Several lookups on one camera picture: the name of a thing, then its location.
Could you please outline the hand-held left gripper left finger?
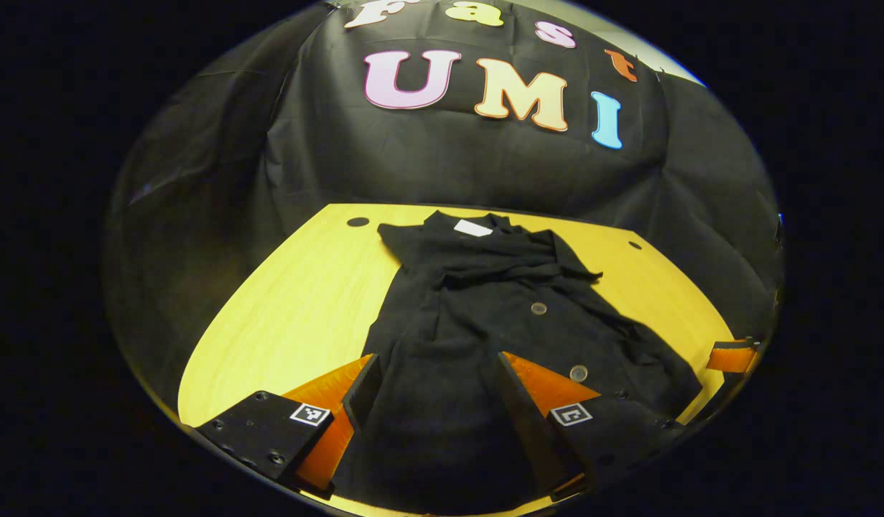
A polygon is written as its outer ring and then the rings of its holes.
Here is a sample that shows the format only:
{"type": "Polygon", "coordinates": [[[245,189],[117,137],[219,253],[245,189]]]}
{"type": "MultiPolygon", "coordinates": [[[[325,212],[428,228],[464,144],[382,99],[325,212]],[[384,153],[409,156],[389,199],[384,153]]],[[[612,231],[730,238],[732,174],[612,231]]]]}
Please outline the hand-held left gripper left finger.
{"type": "Polygon", "coordinates": [[[206,419],[199,435],[290,490],[330,498],[343,456],[362,432],[383,382],[376,354],[278,395],[255,391],[206,419]]]}

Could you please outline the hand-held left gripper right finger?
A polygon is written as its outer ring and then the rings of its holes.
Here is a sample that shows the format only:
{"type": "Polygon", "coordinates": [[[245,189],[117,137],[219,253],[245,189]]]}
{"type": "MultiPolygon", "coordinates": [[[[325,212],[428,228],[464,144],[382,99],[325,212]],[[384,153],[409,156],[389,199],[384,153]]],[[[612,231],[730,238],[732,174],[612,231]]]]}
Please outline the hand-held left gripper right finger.
{"type": "Polygon", "coordinates": [[[685,433],[632,396],[603,395],[506,351],[496,383],[536,489],[553,503],[617,485],[685,433]]]}

